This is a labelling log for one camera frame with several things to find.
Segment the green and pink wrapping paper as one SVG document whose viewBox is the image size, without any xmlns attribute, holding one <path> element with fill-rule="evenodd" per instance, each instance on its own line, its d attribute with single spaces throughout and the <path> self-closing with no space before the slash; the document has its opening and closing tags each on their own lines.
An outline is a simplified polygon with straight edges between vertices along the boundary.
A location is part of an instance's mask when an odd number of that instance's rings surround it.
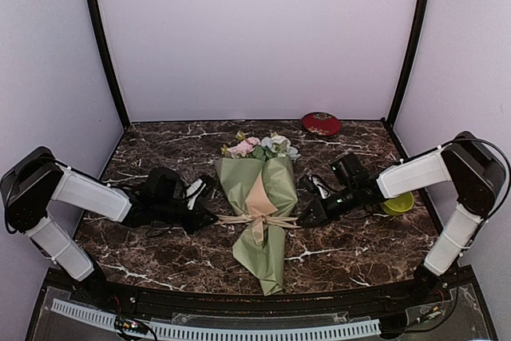
<svg viewBox="0 0 511 341">
<path fill-rule="evenodd" d="M 281 292 L 285 230 L 298 227 L 291 215 L 298 202 L 291 158 L 222 158 L 216 173 L 234 212 L 218 223 L 246 226 L 232 245 L 234 258 L 258 279 L 264 295 Z"/>
</svg>

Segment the tan ribbon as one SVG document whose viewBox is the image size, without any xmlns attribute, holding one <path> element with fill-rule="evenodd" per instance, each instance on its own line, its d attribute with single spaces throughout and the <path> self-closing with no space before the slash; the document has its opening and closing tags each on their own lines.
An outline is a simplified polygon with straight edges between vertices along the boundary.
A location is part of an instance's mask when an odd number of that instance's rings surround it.
<svg viewBox="0 0 511 341">
<path fill-rule="evenodd" d="M 274 225 L 281 228 L 297 229 L 299 226 L 296 224 L 297 217 L 289 216 L 271 216 L 271 215 L 258 215 L 249 216 L 243 214 L 241 216 L 224 216 L 220 215 L 218 225 L 224 224 L 248 224 L 252 229 L 252 239 L 256 245 L 261 245 L 264 241 L 264 225 Z"/>
</svg>

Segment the white fake flower stem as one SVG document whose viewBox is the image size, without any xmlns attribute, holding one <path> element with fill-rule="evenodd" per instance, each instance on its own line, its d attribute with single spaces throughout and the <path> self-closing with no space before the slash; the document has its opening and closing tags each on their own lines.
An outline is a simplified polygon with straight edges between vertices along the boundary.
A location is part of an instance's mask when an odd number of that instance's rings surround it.
<svg viewBox="0 0 511 341">
<path fill-rule="evenodd" d="M 296 161 L 301 157 L 299 150 L 292 145 L 291 140 L 278 133 L 272 133 L 269 137 L 264 137 L 260 145 L 267 159 L 289 157 L 292 161 Z"/>
</svg>

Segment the pink rose fake flower stem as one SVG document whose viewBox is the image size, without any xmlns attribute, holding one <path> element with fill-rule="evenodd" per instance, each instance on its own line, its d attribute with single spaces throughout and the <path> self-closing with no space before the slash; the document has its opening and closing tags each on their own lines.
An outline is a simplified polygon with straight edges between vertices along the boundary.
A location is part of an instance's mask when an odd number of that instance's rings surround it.
<svg viewBox="0 0 511 341">
<path fill-rule="evenodd" d="M 238 143 L 232 147 L 224 145 L 221 149 L 221 153 L 227 158 L 245 158 L 250 155 L 260 144 L 260 139 L 257 137 L 248 137 L 245 133 L 239 131 L 236 134 Z"/>
</svg>

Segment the lime green plastic bowl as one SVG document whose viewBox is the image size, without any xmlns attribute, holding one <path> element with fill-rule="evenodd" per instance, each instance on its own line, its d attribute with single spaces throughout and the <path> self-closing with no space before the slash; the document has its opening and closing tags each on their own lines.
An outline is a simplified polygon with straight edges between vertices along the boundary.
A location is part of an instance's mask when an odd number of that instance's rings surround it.
<svg viewBox="0 0 511 341">
<path fill-rule="evenodd" d="M 414 195 L 412 192 L 404 193 L 398 197 L 382 202 L 380 207 L 387 215 L 401 216 L 414 207 Z"/>
</svg>

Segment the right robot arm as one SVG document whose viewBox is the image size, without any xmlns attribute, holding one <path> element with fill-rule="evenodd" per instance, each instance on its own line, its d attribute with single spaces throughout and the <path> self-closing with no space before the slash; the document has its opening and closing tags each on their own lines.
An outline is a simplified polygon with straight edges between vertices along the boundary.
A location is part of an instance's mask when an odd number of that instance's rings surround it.
<svg viewBox="0 0 511 341">
<path fill-rule="evenodd" d="M 449 184 L 456 192 L 454 209 L 421 262 L 425 273 L 408 285 L 407 296 L 416 304 L 426 303 L 437 293 L 436 277 L 469 249 L 510 194 L 509 158 L 494 143 L 469 131 L 377 173 L 369 173 L 353 153 L 331 163 L 331 170 L 341 189 L 313 200 L 299 216 L 299 226 L 320 227 L 363 205 L 381 204 L 439 185 Z"/>
</svg>

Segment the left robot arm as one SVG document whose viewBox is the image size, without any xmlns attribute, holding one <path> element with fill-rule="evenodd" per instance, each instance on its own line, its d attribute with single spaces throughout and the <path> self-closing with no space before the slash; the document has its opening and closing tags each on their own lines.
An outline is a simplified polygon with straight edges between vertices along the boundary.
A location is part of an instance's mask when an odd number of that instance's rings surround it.
<svg viewBox="0 0 511 341">
<path fill-rule="evenodd" d="M 202 204 L 215 185 L 209 176 L 185 184 L 180 175 L 157 167 L 136 185 L 106 184 L 59 161 L 40 146 L 1 178 L 5 226 L 27 235 L 52 262 L 81 283 L 82 294 L 96 306 L 113 298 L 101 269 L 50 215 L 53 202 L 92 212 L 127 228 L 162 223 L 188 234 L 212 225 L 218 216 Z"/>
</svg>

